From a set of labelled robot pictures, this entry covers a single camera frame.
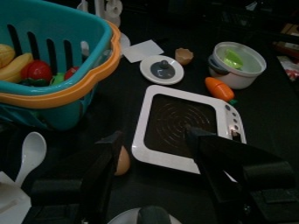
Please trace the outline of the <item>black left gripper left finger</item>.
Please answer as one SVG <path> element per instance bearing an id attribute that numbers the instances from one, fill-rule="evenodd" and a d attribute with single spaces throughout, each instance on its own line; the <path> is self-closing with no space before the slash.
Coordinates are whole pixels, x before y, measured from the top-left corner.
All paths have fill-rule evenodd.
<path id="1" fill-rule="evenodd" d="M 22 224 L 105 224 L 121 144 L 117 131 L 25 180 L 31 208 Z"/>

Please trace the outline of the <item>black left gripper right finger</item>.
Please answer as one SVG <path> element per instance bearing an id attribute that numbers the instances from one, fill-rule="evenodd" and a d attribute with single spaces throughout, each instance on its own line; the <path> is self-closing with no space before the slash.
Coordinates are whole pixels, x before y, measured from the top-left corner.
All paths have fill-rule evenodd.
<path id="1" fill-rule="evenodd" d="M 209 189 L 217 224 L 299 224 L 299 191 L 288 162 L 190 126 L 185 141 Z"/>

